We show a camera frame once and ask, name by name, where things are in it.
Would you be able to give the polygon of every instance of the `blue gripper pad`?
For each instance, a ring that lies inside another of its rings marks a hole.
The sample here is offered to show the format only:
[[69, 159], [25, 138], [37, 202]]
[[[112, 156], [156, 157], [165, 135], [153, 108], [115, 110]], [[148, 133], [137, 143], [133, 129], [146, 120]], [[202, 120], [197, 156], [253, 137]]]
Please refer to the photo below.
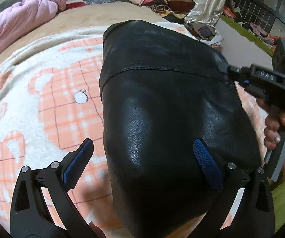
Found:
[[200, 139], [193, 142], [193, 153], [212, 189], [222, 191], [223, 174]]
[[71, 163], [63, 172], [62, 181], [65, 190], [74, 189], [80, 179], [85, 167], [94, 152], [94, 144], [91, 139], [85, 139], [75, 152], [70, 152], [73, 156]]

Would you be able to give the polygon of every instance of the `black leather garment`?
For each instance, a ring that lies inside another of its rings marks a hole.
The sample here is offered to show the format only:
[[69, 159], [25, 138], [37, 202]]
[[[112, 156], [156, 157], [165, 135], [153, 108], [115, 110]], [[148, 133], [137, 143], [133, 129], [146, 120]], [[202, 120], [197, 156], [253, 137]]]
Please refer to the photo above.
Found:
[[244, 169], [261, 165], [256, 134], [209, 46], [144, 21], [104, 34], [100, 92], [114, 208], [134, 237], [165, 237], [205, 213], [217, 195], [193, 154]]

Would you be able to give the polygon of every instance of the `bed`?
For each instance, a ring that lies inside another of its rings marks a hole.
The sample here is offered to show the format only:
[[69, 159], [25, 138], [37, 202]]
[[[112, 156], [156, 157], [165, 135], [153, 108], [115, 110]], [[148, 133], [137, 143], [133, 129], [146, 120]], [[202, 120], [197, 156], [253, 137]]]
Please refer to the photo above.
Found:
[[[116, 2], [64, 11], [0, 54], [0, 223], [7, 231], [20, 169], [61, 161], [89, 137], [94, 155], [69, 196], [84, 219], [93, 221], [107, 237], [132, 237], [113, 211], [98, 80], [104, 31], [113, 23], [136, 19], [192, 37], [183, 26], [167, 22], [148, 8]], [[264, 157], [266, 114], [252, 96], [239, 86], [237, 90]], [[77, 102], [76, 95], [83, 100]], [[47, 190], [44, 195], [54, 221], [62, 226]], [[223, 227], [231, 223], [240, 196], [241, 192]], [[201, 218], [168, 237], [187, 237]]]

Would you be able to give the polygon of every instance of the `blue cloth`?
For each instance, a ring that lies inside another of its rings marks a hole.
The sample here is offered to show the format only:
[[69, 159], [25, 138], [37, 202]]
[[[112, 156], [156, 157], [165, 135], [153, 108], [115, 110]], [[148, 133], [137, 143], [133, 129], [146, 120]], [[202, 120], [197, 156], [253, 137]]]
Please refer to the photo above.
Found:
[[194, 140], [193, 153], [212, 189], [222, 191], [223, 174], [200, 139]]

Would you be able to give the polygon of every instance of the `white circle on blanket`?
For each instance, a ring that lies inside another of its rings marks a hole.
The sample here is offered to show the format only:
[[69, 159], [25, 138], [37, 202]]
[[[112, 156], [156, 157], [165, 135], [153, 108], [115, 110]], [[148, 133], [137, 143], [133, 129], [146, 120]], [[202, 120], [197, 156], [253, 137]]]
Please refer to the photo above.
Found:
[[74, 95], [74, 100], [78, 104], [84, 104], [88, 100], [88, 96], [85, 94], [85, 91], [79, 91]]

